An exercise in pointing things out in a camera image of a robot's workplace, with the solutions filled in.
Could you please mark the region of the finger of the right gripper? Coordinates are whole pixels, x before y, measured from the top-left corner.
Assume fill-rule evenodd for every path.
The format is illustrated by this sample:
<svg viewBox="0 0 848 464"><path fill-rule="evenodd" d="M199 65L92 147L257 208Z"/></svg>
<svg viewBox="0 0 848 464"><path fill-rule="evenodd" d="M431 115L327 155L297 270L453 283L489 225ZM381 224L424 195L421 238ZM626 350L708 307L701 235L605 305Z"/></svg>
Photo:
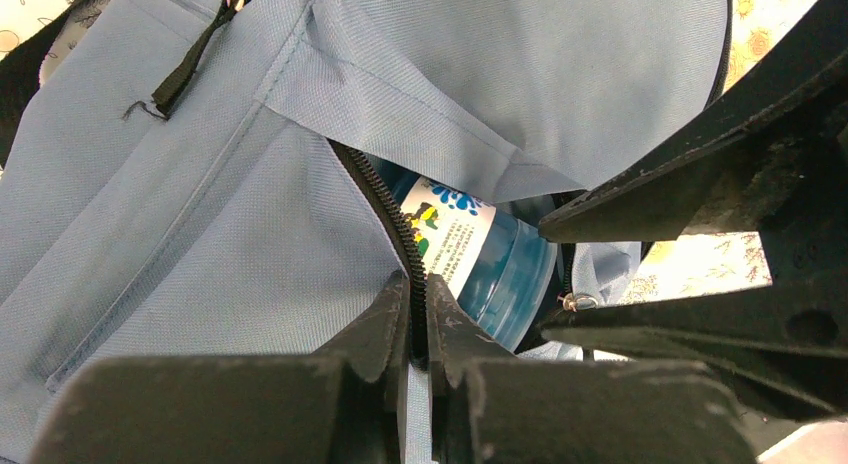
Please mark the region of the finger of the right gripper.
<svg viewBox="0 0 848 464"><path fill-rule="evenodd" d="M847 0L818 0L724 96L544 217L558 243L664 241L847 215Z"/></svg>
<svg viewBox="0 0 848 464"><path fill-rule="evenodd" d="M836 278L563 311L542 332L632 358L703 362L744 406L772 417L847 413L847 284Z"/></svg>

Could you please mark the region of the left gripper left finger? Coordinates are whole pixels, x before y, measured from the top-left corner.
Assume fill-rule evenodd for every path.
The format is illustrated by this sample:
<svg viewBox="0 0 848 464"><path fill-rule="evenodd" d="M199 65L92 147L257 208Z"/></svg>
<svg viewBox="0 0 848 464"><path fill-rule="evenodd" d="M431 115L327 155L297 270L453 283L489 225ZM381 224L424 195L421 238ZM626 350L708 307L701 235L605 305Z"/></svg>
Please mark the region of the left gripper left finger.
<svg viewBox="0 0 848 464"><path fill-rule="evenodd" d="M109 358L65 390L33 463L399 463L410 284L310 354Z"/></svg>

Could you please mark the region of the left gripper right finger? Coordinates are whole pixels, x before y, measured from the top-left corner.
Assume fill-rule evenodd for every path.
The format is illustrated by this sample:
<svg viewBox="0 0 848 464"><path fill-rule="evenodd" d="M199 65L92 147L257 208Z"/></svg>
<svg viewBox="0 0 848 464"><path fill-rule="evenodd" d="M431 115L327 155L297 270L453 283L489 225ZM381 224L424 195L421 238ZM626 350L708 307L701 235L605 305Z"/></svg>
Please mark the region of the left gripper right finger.
<svg viewBox="0 0 848 464"><path fill-rule="evenodd" d="M522 359L427 279L440 463L752 463L729 390L689 361Z"/></svg>

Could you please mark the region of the blue grey backpack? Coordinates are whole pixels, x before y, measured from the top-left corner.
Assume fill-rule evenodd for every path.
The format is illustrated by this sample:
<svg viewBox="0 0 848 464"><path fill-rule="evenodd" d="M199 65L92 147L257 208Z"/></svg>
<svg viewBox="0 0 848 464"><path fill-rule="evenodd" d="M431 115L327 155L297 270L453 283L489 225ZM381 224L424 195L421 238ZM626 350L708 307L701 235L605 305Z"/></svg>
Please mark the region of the blue grey backpack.
<svg viewBox="0 0 848 464"><path fill-rule="evenodd" d="M332 151L537 224L719 93L730 0L110 0L1 179L1 459L121 355L309 352L401 266Z"/></svg>

